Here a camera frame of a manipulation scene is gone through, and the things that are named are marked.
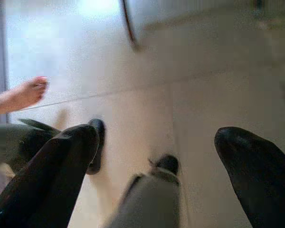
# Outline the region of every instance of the foot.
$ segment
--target foot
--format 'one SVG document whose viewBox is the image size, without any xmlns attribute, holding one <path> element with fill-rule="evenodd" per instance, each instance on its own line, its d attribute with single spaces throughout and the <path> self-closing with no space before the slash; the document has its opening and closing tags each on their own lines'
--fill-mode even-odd
<svg viewBox="0 0 285 228">
<path fill-rule="evenodd" d="M 0 94 L 2 112 L 8 113 L 29 107 L 39 102 L 47 88 L 46 77 L 35 77 L 16 88 Z"/>
<path fill-rule="evenodd" d="M 168 170 L 175 175 L 177 175 L 178 170 L 179 170 L 179 162 L 177 158 L 175 158 L 172 155 L 166 154 L 162 156 L 155 164 L 155 167 L 162 168 L 165 170 Z"/>
<path fill-rule="evenodd" d="M 99 135 L 99 145 L 96 155 L 86 171 L 87 174 L 94 175 L 99 172 L 101 167 L 101 155 L 105 143 L 105 125 L 104 122 L 99 119 L 92 119 L 89 121 L 88 124 L 93 126 L 97 130 Z"/>
</svg>

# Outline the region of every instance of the bare foot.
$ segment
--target bare foot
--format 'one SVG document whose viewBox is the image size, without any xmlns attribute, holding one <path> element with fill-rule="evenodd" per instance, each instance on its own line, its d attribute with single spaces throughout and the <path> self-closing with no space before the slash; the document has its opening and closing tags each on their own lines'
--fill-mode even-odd
<svg viewBox="0 0 285 228">
<path fill-rule="evenodd" d="M 5 109 L 4 112 L 17 111 L 40 101 L 47 88 L 47 83 L 46 77 L 35 77 L 16 88 L 2 93 L 0 96 L 2 106 Z"/>
</svg>

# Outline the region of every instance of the person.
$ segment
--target person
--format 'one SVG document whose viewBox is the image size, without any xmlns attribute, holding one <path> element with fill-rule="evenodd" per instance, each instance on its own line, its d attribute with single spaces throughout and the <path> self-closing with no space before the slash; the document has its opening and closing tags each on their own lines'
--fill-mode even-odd
<svg viewBox="0 0 285 228">
<path fill-rule="evenodd" d="M 238 127 L 220 128 L 215 146 L 253 228 L 285 228 L 285 154 Z"/>
</svg>

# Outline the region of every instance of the gray trousers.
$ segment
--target gray trousers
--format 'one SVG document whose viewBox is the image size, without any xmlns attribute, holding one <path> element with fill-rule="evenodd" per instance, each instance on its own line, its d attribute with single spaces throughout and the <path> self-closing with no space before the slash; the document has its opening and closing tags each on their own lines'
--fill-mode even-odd
<svg viewBox="0 0 285 228">
<path fill-rule="evenodd" d="M 7 163 L 18 172 L 38 150 L 60 131 L 32 120 L 31 125 L 0 124 L 0 164 Z"/>
<path fill-rule="evenodd" d="M 124 200 L 106 228 L 178 228 L 179 181 L 154 169 L 132 181 Z"/>
</svg>

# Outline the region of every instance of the white floor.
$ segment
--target white floor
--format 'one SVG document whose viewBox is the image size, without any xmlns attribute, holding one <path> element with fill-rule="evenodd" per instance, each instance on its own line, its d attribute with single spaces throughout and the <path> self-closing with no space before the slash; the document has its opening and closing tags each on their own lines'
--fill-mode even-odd
<svg viewBox="0 0 285 228">
<path fill-rule="evenodd" d="M 129 178 L 166 152 L 181 161 L 182 228 L 251 227 L 214 135 L 239 126 L 285 152 L 285 31 L 259 30 L 234 8 L 171 19 L 181 7 L 131 0 L 133 52 L 118 0 L 47 2 L 6 0 L 10 87 L 50 80 L 42 102 L 10 118 L 61 130 L 105 121 L 102 170 L 85 177 L 69 227 L 101 227 Z"/>
</svg>

